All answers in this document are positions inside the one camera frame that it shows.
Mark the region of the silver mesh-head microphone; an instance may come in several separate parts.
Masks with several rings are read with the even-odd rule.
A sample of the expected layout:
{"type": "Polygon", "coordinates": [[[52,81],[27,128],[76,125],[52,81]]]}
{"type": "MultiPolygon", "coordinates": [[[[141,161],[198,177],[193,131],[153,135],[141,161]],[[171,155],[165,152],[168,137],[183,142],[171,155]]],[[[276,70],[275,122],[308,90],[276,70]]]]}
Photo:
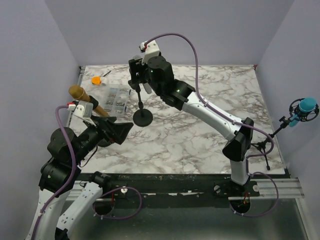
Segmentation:
{"type": "MultiPolygon", "coordinates": [[[[142,58],[142,57],[141,57],[140,55],[135,55],[135,56],[133,57],[134,60],[139,60],[139,59],[141,59],[141,58],[142,58]]],[[[146,74],[146,73],[144,74],[144,79],[143,79],[143,81],[142,81],[142,86],[143,86],[145,92],[146,92],[148,95],[150,95],[150,94],[152,93],[152,88],[151,88],[151,86],[149,85],[149,83],[148,83],[148,81],[147,81],[147,74],[146,74]]]]}

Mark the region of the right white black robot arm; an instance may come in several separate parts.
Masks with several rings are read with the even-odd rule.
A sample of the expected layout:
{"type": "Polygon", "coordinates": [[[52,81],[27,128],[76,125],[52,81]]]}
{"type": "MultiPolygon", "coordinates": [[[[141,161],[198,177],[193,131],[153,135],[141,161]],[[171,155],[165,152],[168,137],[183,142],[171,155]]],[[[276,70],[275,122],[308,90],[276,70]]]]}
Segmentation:
{"type": "Polygon", "coordinates": [[[131,59],[128,65],[132,89],[137,91],[141,84],[145,85],[147,93],[154,92],[166,105],[202,120],[227,140],[222,153],[230,161],[230,191],[236,196],[247,192],[250,175],[246,157],[253,138],[253,120],[228,114],[196,88],[176,79],[172,65],[163,56],[153,56],[146,63],[142,58],[131,59]]]}

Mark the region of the black round-base microphone stand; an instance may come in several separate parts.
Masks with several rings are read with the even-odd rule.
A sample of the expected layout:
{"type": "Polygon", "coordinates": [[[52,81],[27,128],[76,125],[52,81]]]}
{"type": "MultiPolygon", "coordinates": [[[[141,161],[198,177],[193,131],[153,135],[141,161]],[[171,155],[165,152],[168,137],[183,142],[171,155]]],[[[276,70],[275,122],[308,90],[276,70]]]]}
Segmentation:
{"type": "Polygon", "coordinates": [[[153,114],[146,108],[141,99],[141,88],[138,83],[134,83],[133,80],[128,81],[129,86],[135,90],[138,97],[138,110],[133,114],[133,122],[138,127],[147,127],[153,121],[153,114]]]}

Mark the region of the gold microphone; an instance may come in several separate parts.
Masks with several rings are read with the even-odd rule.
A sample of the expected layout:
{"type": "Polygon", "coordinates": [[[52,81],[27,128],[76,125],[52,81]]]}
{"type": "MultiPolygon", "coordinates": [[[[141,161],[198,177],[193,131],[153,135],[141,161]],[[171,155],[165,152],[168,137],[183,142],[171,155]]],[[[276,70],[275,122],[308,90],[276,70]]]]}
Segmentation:
{"type": "Polygon", "coordinates": [[[109,114],[100,106],[99,102],[79,85],[72,85],[68,89],[71,97],[77,101],[84,101],[93,104],[93,111],[101,117],[109,117],[109,114]]]}

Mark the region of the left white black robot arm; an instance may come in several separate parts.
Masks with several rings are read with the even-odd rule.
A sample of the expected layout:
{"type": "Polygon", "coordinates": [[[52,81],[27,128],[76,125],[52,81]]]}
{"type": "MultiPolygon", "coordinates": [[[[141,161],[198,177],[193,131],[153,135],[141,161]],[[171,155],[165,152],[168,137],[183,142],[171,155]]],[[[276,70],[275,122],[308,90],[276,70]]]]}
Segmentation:
{"type": "Polygon", "coordinates": [[[84,158],[104,142],[108,147],[121,145],[128,136],[132,122],[117,123],[116,117],[93,117],[80,134],[69,128],[56,129],[47,146],[51,154],[41,168],[39,198],[36,213],[27,235],[28,240],[68,240],[76,224],[98,198],[107,197],[111,191],[110,178],[95,172],[84,192],[62,212],[62,208],[81,173],[79,167],[84,158]]]}

